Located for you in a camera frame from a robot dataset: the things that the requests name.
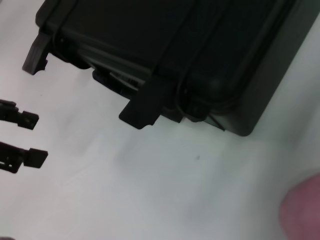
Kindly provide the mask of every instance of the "white surface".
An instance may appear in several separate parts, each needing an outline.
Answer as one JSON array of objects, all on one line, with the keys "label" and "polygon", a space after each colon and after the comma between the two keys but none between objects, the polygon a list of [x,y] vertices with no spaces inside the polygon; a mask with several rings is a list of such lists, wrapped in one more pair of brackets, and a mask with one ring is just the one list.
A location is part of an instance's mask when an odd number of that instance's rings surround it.
[{"label": "white surface", "polygon": [[0,235],[17,240],[284,240],[278,207],[320,167],[320,18],[249,137],[160,117],[135,130],[127,100],[49,56],[21,70],[43,0],[0,4],[0,99],[40,116],[0,141],[47,150],[41,169],[0,172]]}]

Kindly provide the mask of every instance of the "plastic case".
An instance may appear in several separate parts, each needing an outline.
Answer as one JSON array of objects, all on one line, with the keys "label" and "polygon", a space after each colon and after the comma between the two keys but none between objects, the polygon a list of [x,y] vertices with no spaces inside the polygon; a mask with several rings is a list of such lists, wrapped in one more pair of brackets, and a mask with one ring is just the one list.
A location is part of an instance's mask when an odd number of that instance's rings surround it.
[{"label": "plastic case", "polygon": [[131,99],[120,119],[159,115],[249,135],[320,12],[318,0],[46,0],[23,69],[52,53]]}]

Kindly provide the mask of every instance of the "black plastic clip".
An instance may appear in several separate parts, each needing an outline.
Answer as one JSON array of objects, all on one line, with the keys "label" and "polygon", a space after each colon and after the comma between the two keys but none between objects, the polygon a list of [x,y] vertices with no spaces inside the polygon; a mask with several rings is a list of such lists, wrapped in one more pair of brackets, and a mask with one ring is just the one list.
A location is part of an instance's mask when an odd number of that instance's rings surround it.
[{"label": "black plastic clip", "polygon": [[131,99],[119,118],[139,130],[154,125],[163,107],[172,99],[176,85],[174,80],[153,76]]},{"label": "black plastic clip", "polygon": [[0,120],[33,130],[39,120],[39,116],[27,111],[20,113],[15,102],[0,100]]},{"label": "black plastic clip", "polygon": [[47,151],[30,148],[24,150],[0,142],[0,169],[16,174],[23,163],[26,167],[39,169],[48,156]]},{"label": "black plastic clip", "polygon": [[48,63],[47,56],[52,47],[52,36],[39,32],[25,59],[22,69],[31,75],[45,70]]}]

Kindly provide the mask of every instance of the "case lid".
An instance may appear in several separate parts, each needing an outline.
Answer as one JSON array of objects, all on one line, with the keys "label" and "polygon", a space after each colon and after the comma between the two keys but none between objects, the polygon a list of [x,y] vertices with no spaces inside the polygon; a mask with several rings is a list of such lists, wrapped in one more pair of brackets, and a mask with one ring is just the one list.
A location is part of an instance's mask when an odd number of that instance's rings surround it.
[{"label": "case lid", "polygon": [[292,2],[46,0],[36,23],[47,20],[44,29],[54,32],[74,5],[60,34],[75,54],[144,80],[185,78],[194,94],[219,103],[250,80]]}]

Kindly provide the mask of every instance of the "black hard case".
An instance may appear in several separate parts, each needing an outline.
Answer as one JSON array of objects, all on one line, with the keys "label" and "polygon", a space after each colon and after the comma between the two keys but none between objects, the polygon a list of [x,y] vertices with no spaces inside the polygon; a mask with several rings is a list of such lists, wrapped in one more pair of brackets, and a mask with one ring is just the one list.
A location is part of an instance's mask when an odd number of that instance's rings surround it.
[{"label": "black hard case", "polygon": [[48,52],[94,68],[138,129],[162,114],[247,136],[319,12],[319,0],[46,0],[23,69],[43,70]]}]

